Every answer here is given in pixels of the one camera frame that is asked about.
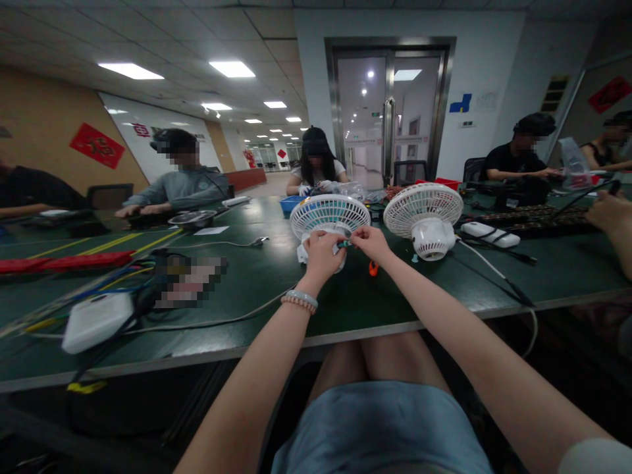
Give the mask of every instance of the office chair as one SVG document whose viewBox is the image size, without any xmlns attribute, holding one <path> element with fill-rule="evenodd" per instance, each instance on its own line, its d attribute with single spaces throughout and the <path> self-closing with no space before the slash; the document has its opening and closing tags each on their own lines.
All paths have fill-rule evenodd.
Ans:
<svg viewBox="0 0 632 474">
<path fill-rule="evenodd" d="M 426 180 L 428 172 L 425 160 L 396 161 L 393 170 L 393 186 L 408 186 L 417 180 Z"/>
<path fill-rule="evenodd" d="M 133 183 L 90 186 L 86 199 L 90 209 L 120 209 L 134 194 Z"/>
<path fill-rule="evenodd" d="M 478 181 L 481 178 L 484 163 L 485 158 L 466 159 L 463 167 L 463 182 Z"/>
</svg>

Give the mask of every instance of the bracelet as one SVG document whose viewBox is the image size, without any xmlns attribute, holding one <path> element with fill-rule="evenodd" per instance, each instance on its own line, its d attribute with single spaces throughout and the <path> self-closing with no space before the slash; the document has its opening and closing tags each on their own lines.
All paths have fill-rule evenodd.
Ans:
<svg viewBox="0 0 632 474">
<path fill-rule="evenodd" d="M 307 293 L 296 290 L 290 290 L 281 298 L 281 303 L 293 303 L 304 307 L 313 316 L 318 308 L 318 301 Z"/>
</svg>

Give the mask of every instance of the white t-shirt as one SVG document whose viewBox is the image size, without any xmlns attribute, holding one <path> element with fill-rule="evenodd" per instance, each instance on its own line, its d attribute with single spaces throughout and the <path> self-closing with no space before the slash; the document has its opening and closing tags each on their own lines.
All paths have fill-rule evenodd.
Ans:
<svg viewBox="0 0 632 474">
<path fill-rule="evenodd" d="M 337 159 L 334 158 L 334 168 L 336 169 L 336 179 L 338 180 L 338 177 L 346 171 L 346 169 L 344 169 L 344 166 L 342 166 L 342 163 L 340 161 L 338 161 Z M 309 183 L 307 181 L 305 181 L 303 179 L 303 176 L 301 174 L 301 167 L 297 166 L 296 168 L 292 169 L 292 171 L 290 171 L 294 176 L 296 176 L 297 178 L 301 179 L 301 184 L 307 184 L 309 185 Z M 325 177 L 323 176 L 323 172 L 322 170 L 314 170 L 314 184 L 319 183 L 320 181 L 324 180 Z"/>
</svg>

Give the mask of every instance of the door frame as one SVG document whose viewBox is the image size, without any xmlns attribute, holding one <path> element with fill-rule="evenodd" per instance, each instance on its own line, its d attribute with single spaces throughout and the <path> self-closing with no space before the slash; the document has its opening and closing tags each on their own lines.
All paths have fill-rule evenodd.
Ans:
<svg viewBox="0 0 632 474">
<path fill-rule="evenodd" d="M 555 132 L 553 132 L 553 134 L 551 135 L 551 140 L 548 145 L 548 149 L 546 150 L 545 163 L 548 163 L 549 161 L 551 161 L 551 158 L 553 157 L 553 151 L 555 150 L 555 145 L 558 142 L 558 138 L 560 137 L 560 134 L 562 133 L 562 128 L 564 127 L 564 124 L 566 123 L 566 119 L 568 118 L 568 115 L 571 112 L 571 108 L 573 107 L 573 104 L 575 103 L 577 92 L 579 92 L 579 88 L 581 87 L 581 83 L 584 80 L 584 76 L 586 75 L 586 73 L 593 69 L 598 69 L 600 67 L 608 66 L 612 63 L 616 63 L 623 59 L 627 59 L 630 56 L 632 56 L 632 50 L 624 51 L 623 53 L 619 53 L 617 55 L 602 59 L 601 61 L 597 61 L 595 63 L 591 63 L 584 66 L 584 68 L 579 73 L 579 77 L 575 81 L 575 85 L 573 86 L 573 91 L 571 92 L 571 97 L 568 100 L 568 103 L 566 104 L 564 111 L 562 112 L 562 118 L 560 119 L 558 127 L 555 130 Z"/>
<path fill-rule="evenodd" d="M 434 117 L 431 125 L 428 149 L 428 169 L 430 178 L 434 179 L 439 160 L 443 126 L 448 107 L 448 92 L 454 65 L 456 37 L 348 37 L 325 38 L 325 55 L 327 58 L 327 76 L 329 78 L 329 94 L 331 102 L 332 124 L 334 130 L 334 148 L 336 156 L 344 162 L 344 130 L 342 127 L 342 110 L 340 108 L 340 91 L 338 89 L 339 57 L 386 57 L 386 100 L 392 99 L 395 57 L 439 57 L 439 72 L 434 104 Z M 384 127 L 394 126 L 384 123 Z M 390 149 L 382 156 L 382 171 L 385 162 L 390 166 L 390 176 L 394 166 L 394 140 Z"/>
</svg>

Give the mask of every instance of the white charger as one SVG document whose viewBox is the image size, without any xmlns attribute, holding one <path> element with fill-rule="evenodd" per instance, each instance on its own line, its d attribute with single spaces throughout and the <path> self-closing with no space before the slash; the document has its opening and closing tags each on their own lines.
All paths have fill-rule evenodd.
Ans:
<svg viewBox="0 0 632 474">
<path fill-rule="evenodd" d="M 249 201 L 251 199 L 252 199 L 252 197 L 250 197 L 250 196 L 234 197 L 232 199 L 226 199 L 225 201 L 222 201 L 222 205 L 230 207 L 232 205 L 241 204 L 242 202 L 246 202 L 246 201 Z"/>
<path fill-rule="evenodd" d="M 79 354 L 112 337 L 134 314 L 130 293 L 105 293 L 76 304 L 70 310 L 61 348 Z M 131 321 L 128 328 L 134 326 Z"/>
<path fill-rule="evenodd" d="M 463 224 L 461 226 L 461 232 L 474 237 L 482 238 L 482 240 L 500 248 L 513 247 L 520 243 L 520 237 L 515 234 L 507 234 L 504 237 L 498 238 L 501 235 L 505 234 L 505 231 L 497 229 L 495 227 L 491 227 L 487 224 L 476 222 Z"/>
</svg>

